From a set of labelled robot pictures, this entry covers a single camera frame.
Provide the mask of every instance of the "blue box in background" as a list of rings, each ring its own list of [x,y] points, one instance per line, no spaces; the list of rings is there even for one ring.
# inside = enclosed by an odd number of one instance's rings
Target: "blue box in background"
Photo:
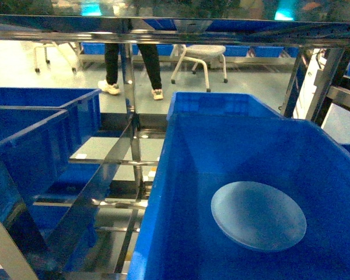
[[[288,48],[284,48],[284,50],[290,55],[290,57],[292,58],[296,58],[298,56],[299,53],[299,48],[296,47],[288,47]]]
[[[307,121],[173,115],[128,280],[350,279],[350,155]],[[231,241],[211,199],[256,181],[289,195],[307,231],[261,253]]]
[[[67,168],[68,118],[66,110],[0,108],[0,156],[27,205]]]
[[[176,92],[171,98],[167,120],[172,114],[197,113],[215,116],[282,117],[250,94]]]
[[[246,57],[250,47],[246,45],[227,45],[225,57]]]
[[[283,47],[251,47],[256,57],[279,57]]]
[[[0,87],[0,106],[29,106],[69,111],[66,137],[69,155],[101,126],[100,90]]]
[[[84,54],[104,55],[105,44],[104,43],[81,43]]]
[[[66,214],[68,207],[58,206],[31,206],[29,211],[38,226],[41,235],[47,242],[47,238],[56,228],[58,222]],[[83,268],[85,257],[90,248],[96,244],[97,234],[93,227],[94,221],[85,230],[82,238],[79,240],[73,254],[70,256],[64,271],[79,271]]]

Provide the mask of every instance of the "light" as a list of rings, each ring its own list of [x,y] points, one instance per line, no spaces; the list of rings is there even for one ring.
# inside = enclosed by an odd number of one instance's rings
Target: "light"
[[[292,17],[291,11],[289,10],[278,10],[275,15],[275,20],[292,21],[294,20],[294,17]]]

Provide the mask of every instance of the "white sneaker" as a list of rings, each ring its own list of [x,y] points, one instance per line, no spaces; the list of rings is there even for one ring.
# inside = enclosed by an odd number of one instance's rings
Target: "white sneaker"
[[[152,94],[153,94],[154,100],[162,100],[163,99],[162,89],[152,89]]]
[[[110,93],[111,95],[119,95],[121,93],[121,90],[116,83],[109,85],[106,80],[101,80],[97,85],[103,92]]]

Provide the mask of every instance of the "metal frame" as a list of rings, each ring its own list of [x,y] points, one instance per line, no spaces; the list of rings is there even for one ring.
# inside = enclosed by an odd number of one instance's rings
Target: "metal frame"
[[[111,23],[121,22],[125,19],[110,19]],[[334,37],[330,34],[334,34],[334,27],[338,30],[344,30],[347,34],[344,37]],[[321,30],[321,33],[317,36],[310,34],[314,27],[317,30]],[[142,201],[145,194],[145,184],[142,176],[143,165],[155,165],[156,162],[142,162],[141,151],[139,145],[140,137],[145,135],[151,135],[153,137],[163,137],[163,130],[166,128],[166,121],[164,119],[156,119],[156,115],[138,115],[136,112],[136,100],[135,100],[135,81],[133,72],[133,57],[131,54],[129,43],[207,43],[207,44],[250,44],[254,45],[283,45],[302,46],[303,49],[296,60],[296,67],[292,74],[290,85],[288,87],[282,113],[290,117],[293,113],[293,104],[295,104],[297,96],[297,90],[293,90],[296,79],[298,81],[298,72],[301,66],[302,55],[304,48],[323,46],[323,47],[347,47],[336,48],[332,50],[330,57],[328,58],[327,66],[322,75],[316,98],[314,98],[313,104],[311,104],[310,112],[307,115],[309,120],[314,121],[317,124],[321,124],[324,119],[324,114],[329,108],[330,102],[341,104],[342,106],[350,109],[350,79],[343,77],[347,63],[350,59],[350,24],[306,24],[301,27],[295,27],[285,29],[279,27],[276,30],[269,30],[263,32],[256,32],[253,34],[247,34],[243,31],[229,31],[229,32],[201,32],[201,33],[181,33],[177,31],[155,31],[155,30],[133,30],[131,32],[122,33],[94,33],[91,32],[78,32],[78,30],[70,32],[58,32],[55,28],[52,32],[43,32],[43,30],[29,29],[25,31],[0,31],[1,40],[31,40],[31,41],[91,41],[101,43],[125,43],[124,48],[121,49],[121,61],[122,71],[124,79],[124,92],[127,101],[127,116],[129,125],[126,128],[124,135],[120,138],[117,144],[112,148],[106,159],[101,163],[100,171],[96,172],[94,177],[90,180],[86,186],[83,194],[76,201],[71,202],[71,208],[67,216],[58,225],[58,228],[63,230],[54,233],[47,246],[49,246],[57,254],[57,260],[62,264],[65,264],[67,256],[72,251],[72,246],[69,243],[73,243],[72,238],[80,235],[80,231],[75,229],[75,216],[73,213],[78,213],[80,209],[97,207],[119,207],[119,205],[125,209],[132,209],[128,226],[125,229],[114,229],[125,232],[124,243],[121,253],[118,258],[118,263],[115,269],[117,274],[88,274],[88,273],[70,273],[65,274],[67,280],[72,279],[125,279],[125,275],[121,274],[123,262],[127,254],[127,248],[132,233],[137,230],[135,228],[136,217],[138,216],[139,209],[145,207],[145,201]],[[126,162],[123,160],[128,147],[132,150],[132,161]],[[101,184],[110,184],[115,170],[119,164],[132,165],[135,174],[135,187],[136,197],[135,202],[130,204],[121,204],[115,201],[105,201],[99,199],[103,197],[100,188]],[[87,191],[93,191],[98,196],[88,196]],[[38,204],[46,203],[56,205],[54,201],[38,201]],[[66,206],[68,202],[62,201],[61,204]],[[67,248],[63,248],[58,251],[60,244],[65,245]],[[10,256],[4,258],[2,252],[0,252],[0,262],[12,279],[37,279],[31,265],[26,261],[20,250],[16,247],[16,244],[12,241],[12,237],[9,235],[9,231],[6,230],[2,223],[0,223],[0,249],[2,246],[10,252]],[[51,275],[53,278],[62,277],[62,275]]]

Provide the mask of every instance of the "metal rod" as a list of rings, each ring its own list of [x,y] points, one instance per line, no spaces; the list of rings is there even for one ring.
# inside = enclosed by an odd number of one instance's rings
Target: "metal rod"
[[[350,48],[333,48],[327,58],[324,72],[318,82],[306,119],[322,125],[332,100],[327,97],[332,85],[342,82],[350,61]]]
[[[280,113],[287,118],[293,117],[293,112],[295,110],[299,93],[302,88],[302,83],[305,79],[307,71],[307,66],[303,61],[305,52],[305,48],[300,48],[298,52],[296,61],[293,66],[292,76],[290,77],[289,85],[286,90],[284,102],[280,109]]]
[[[0,222],[0,264],[13,280],[38,280],[16,243]]]

